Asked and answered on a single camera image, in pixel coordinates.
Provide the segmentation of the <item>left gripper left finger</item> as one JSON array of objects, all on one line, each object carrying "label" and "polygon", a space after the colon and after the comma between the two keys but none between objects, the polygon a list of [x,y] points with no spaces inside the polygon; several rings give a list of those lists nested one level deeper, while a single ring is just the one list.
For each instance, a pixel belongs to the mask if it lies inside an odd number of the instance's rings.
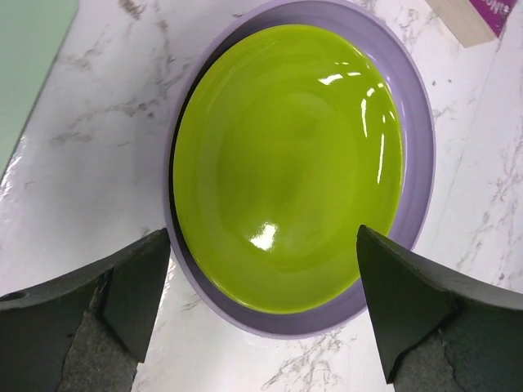
[{"label": "left gripper left finger", "polygon": [[150,345],[170,242],[156,230],[1,297],[3,391],[129,391]]}]

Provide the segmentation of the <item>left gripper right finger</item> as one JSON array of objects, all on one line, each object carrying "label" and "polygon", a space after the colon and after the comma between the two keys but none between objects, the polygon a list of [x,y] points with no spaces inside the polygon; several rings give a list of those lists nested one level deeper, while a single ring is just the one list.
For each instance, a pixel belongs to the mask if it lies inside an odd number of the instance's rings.
[{"label": "left gripper right finger", "polygon": [[520,391],[522,295],[362,225],[356,241],[383,373],[396,391]]}]

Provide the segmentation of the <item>purple plastic plate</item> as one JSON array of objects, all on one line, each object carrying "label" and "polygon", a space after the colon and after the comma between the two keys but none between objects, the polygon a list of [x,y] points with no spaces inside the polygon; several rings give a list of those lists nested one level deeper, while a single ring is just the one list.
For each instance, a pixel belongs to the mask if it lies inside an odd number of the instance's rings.
[{"label": "purple plastic plate", "polygon": [[[258,31],[289,24],[325,28],[354,43],[384,74],[399,107],[405,147],[405,180],[388,236],[405,248],[413,248],[430,204],[436,142],[427,90],[401,40],[372,13],[348,1],[270,1],[246,12],[229,26],[232,24],[257,27]],[[316,336],[342,326],[366,308],[363,285],[356,281],[340,296],[313,310],[297,314],[262,313],[221,293],[195,260],[178,265],[191,287],[217,315],[258,336],[277,339]]]}]

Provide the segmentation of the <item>lime green plate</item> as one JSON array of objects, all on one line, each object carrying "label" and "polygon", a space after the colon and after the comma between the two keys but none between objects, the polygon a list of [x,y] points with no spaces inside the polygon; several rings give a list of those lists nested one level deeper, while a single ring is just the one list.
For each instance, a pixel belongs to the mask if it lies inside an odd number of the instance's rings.
[{"label": "lime green plate", "polygon": [[219,291],[264,313],[311,310],[358,279],[358,228],[392,226],[400,116],[385,78],[345,38],[271,27],[198,83],[173,169],[184,240]]}]

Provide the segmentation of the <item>yellow brown patterned plate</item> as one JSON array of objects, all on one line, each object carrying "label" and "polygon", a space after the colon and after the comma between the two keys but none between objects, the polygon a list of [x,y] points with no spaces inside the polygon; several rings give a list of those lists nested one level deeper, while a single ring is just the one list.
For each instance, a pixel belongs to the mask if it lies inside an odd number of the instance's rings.
[{"label": "yellow brown patterned plate", "polygon": [[237,42],[258,30],[259,28],[257,27],[245,28],[241,24],[232,24],[227,27],[205,47],[202,54],[190,66],[189,73],[181,84],[181,90],[173,110],[172,121],[168,127],[168,141],[165,145],[166,149],[163,159],[163,214],[171,249],[179,264],[194,261],[181,233],[174,203],[174,153],[181,118],[194,89],[211,65]]}]

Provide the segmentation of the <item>green clipboard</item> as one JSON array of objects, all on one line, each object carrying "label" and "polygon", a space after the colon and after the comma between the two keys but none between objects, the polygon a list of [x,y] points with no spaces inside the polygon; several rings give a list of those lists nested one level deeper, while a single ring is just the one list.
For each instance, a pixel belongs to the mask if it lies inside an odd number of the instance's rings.
[{"label": "green clipboard", "polygon": [[77,1],[1,1],[2,172],[77,11]]}]

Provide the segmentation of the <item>purple treehouse book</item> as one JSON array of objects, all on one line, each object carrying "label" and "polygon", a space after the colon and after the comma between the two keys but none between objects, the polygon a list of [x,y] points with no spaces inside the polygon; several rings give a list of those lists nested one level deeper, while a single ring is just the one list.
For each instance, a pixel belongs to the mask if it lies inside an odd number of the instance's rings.
[{"label": "purple treehouse book", "polygon": [[459,43],[474,47],[499,40],[517,0],[426,0]]}]

